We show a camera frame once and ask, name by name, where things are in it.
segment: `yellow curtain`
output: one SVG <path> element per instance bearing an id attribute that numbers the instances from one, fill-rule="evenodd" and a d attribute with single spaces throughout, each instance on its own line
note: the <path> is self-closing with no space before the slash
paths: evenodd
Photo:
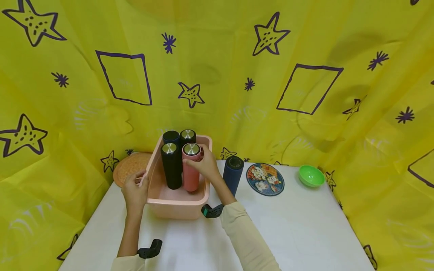
<path id="1" fill-rule="evenodd" d="M 375 268 L 434 270 L 432 1 L 0 9 L 1 270 L 56 270 L 117 161 L 185 128 L 319 166 Z"/>

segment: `black thermos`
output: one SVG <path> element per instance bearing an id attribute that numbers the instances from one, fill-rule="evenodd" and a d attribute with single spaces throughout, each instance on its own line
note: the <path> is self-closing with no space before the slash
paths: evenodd
<path id="1" fill-rule="evenodd" d="M 174 143 L 177 147 L 177 155 L 178 155 L 178 161 L 175 163 L 176 167 L 178 167 L 178 170 L 182 173 L 182 146 L 181 142 L 179 140 L 179 133 L 177 131 L 167 131 L 163 134 L 163 142 L 164 144 L 167 143 Z"/>
<path id="2" fill-rule="evenodd" d="M 180 134 L 181 147 L 188 143 L 196 143 L 196 132 L 190 129 L 186 129 Z"/>
<path id="3" fill-rule="evenodd" d="M 178 189 L 182 186 L 182 171 L 180 170 L 179 153 L 180 148 L 174 143 L 164 144 L 161 149 L 161 160 L 163 161 L 164 174 L 166 175 L 167 186 L 170 189 Z"/>

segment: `left hand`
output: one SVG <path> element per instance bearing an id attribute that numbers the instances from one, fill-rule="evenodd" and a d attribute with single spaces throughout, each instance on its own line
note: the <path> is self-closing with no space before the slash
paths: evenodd
<path id="1" fill-rule="evenodd" d="M 148 200 L 148 177 L 143 179 L 143 184 L 138 187 L 140 180 L 136 178 L 141 177 L 146 170 L 141 170 L 129 175 L 122 186 L 122 194 L 124 194 L 125 203 L 127 207 L 127 215 L 140 215 L 143 212 L 146 201 Z"/>

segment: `sleeve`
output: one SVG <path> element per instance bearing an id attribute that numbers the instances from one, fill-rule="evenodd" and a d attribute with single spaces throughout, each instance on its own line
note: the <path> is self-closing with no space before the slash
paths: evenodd
<path id="1" fill-rule="evenodd" d="M 276 259 L 241 203 L 226 205 L 220 219 L 243 270 L 280 271 Z"/>
<path id="2" fill-rule="evenodd" d="M 137 255 L 114 259 L 111 271 L 144 271 L 145 259 Z"/>

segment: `metal lid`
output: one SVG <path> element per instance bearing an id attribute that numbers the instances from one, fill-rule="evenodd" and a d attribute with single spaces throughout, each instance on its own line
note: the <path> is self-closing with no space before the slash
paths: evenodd
<path id="1" fill-rule="evenodd" d="M 201 151 L 201 147 L 196 143 L 188 143 L 184 145 L 184 152 L 187 155 L 196 155 Z"/>
<path id="2" fill-rule="evenodd" d="M 181 132 L 182 138 L 190 139 L 194 137 L 195 132 L 193 130 L 187 129 Z"/>
<path id="3" fill-rule="evenodd" d="M 167 154 L 171 154 L 176 151 L 176 145 L 174 143 L 167 143 L 161 147 L 161 150 Z"/>
<path id="4" fill-rule="evenodd" d="M 231 156 L 226 159 L 226 164 L 233 170 L 239 170 L 244 167 L 244 161 L 238 156 Z"/>
<path id="5" fill-rule="evenodd" d="M 163 138 L 166 141 L 175 141 L 179 138 L 179 133 L 177 131 L 167 131 L 163 134 Z"/>

